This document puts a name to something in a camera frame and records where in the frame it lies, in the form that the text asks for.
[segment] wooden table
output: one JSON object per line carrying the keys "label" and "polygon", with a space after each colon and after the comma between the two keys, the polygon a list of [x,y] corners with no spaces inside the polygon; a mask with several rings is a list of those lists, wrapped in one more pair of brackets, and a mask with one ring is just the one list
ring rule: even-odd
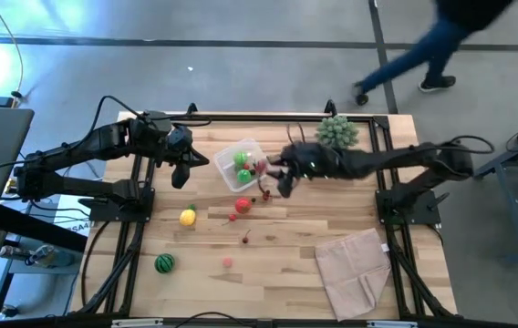
{"label": "wooden table", "polygon": [[[128,116],[122,113],[119,119]],[[395,148],[417,144],[412,116],[392,115],[388,120]],[[314,139],[316,125],[302,123],[310,140]],[[243,138],[254,138],[264,153],[277,154],[289,143],[285,126],[286,123],[277,122],[213,122],[208,127],[192,128],[193,146],[211,164],[192,169],[190,180],[182,190],[171,187],[172,169],[162,166],[156,170],[153,181],[156,200],[141,246],[132,317],[189,317],[219,311],[244,318],[334,319],[314,259],[314,246],[369,228],[377,229],[385,239],[374,205],[378,188],[375,175],[354,181],[302,180],[290,199],[262,202],[256,187],[240,194],[229,191],[212,162],[214,153]],[[368,127],[364,124],[357,127],[357,147],[371,151]],[[292,127],[292,136],[299,138],[297,128]],[[128,179],[132,163],[132,157],[109,161],[105,180]],[[401,169],[399,175],[402,181],[408,181],[420,172],[421,168]],[[234,212],[235,200],[241,196],[256,197],[257,202],[248,214],[224,224],[228,214]],[[196,224],[183,227],[178,218],[190,204],[197,209]],[[95,230],[91,231],[90,240]],[[248,230],[251,230],[250,242],[243,245],[241,238]],[[119,224],[112,223],[97,241],[88,265],[88,297],[111,271],[118,235]],[[438,236],[425,226],[412,226],[411,238],[421,278],[442,304],[455,313]],[[154,270],[153,263],[165,252],[172,254],[177,264],[173,272],[160,274]],[[232,268],[223,267],[224,257],[233,258]],[[401,272],[412,310],[409,280]],[[124,280],[120,280],[116,310],[122,299]],[[79,284],[71,310],[78,308]],[[358,319],[398,317],[389,276],[377,308]]]}

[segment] clear plastic box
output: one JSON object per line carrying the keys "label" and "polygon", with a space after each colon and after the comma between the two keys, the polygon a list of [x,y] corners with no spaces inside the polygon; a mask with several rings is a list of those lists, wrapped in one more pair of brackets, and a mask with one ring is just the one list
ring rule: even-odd
{"label": "clear plastic box", "polygon": [[226,182],[226,185],[229,186],[229,189],[232,192],[241,192],[246,190],[257,183],[258,179],[264,178],[264,176],[260,178],[258,174],[255,174],[251,181],[247,183],[239,182],[237,179],[237,172],[234,169],[233,157],[234,154],[241,151],[247,153],[250,163],[259,161],[259,159],[265,159],[265,154],[261,150],[261,147],[259,147],[259,144],[251,138],[243,139],[231,147],[214,154],[214,164],[223,175],[224,182]]}

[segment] beige cloth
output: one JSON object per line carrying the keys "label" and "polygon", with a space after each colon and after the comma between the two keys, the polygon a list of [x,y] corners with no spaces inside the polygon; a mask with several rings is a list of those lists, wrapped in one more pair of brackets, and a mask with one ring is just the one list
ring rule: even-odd
{"label": "beige cloth", "polygon": [[316,261],[339,321],[377,306],[390,263],[375,229],[316,246]]}

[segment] black shoe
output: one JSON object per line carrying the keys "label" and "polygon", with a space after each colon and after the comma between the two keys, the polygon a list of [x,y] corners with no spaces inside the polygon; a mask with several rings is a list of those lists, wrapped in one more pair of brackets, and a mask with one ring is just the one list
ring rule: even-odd
{"label": "black shoe", "polygon": [[357,105],[364,106],[368,103],[368,96],[362,93],[362,82],[352,85],[352,97],[354,97]]}
{"label": "black shoe", "polygon": [[427,79],[424,79],[420,83],[421,92],[430,93],[437,90],[443,90],[448,87],[453,87],[456,84],[456,77],[441,77],[441,80],[436,85],[427,83]]}

